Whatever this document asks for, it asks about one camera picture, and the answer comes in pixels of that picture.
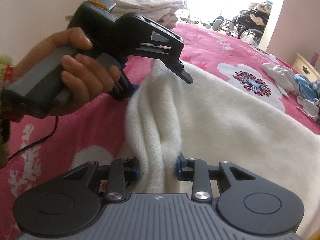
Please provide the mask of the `person's left hand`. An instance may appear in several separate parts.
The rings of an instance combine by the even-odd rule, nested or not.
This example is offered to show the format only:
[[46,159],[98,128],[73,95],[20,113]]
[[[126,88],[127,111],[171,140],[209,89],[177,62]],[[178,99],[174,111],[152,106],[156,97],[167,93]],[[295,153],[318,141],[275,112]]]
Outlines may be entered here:
[[[13,68],[11,81],[17,81],[57,48],[69,44],[80,50],[90,50],[93,46],[79,27],[55,33],[38,43]],[[79,110],[100,94],[111,91],[120,79],[120,71],[116,66],[105,68],[95,59],[82,54],[74,57],[64,55],[61,64],[61,79],[73,96],[64,106],[52,109],[49,114],[53,116],[68,115]]]

